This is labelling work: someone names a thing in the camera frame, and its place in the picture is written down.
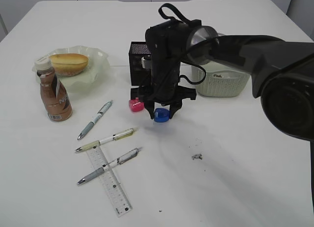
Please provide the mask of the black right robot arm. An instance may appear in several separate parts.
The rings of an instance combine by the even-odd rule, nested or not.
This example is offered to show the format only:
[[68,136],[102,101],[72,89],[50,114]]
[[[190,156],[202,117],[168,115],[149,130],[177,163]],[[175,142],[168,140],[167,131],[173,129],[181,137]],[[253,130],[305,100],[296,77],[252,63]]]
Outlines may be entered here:
[[314,45],[287,42],[268,35],[223,35],[199,20],[170,20],[146,30],[151,55],[149,73],[133,83],[131,99],[144,103],[150,116],[155,103],[170,107],[170,115],[196,91],[179,86],[180,64],[202,66],[214,61],[252,79],[252,94],[260,98],[268,120],[281,132],[306,141],[314,139]]

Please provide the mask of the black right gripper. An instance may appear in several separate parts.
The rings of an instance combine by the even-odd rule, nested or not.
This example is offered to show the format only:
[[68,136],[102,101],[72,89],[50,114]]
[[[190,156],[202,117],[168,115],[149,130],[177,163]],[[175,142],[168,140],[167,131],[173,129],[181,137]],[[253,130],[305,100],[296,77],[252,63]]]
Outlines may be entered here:
[[144,102],[150,118],[155,118],[155,103],[170,105],[169,118],[182,108],[181,101],[185,98],[196,99],[196,90],[179,86],[180,65],[176,64],[171,71],[164,69],[151,69],[151,82],[147,86],[133,86],[131,88],[131,99],[139,98]]

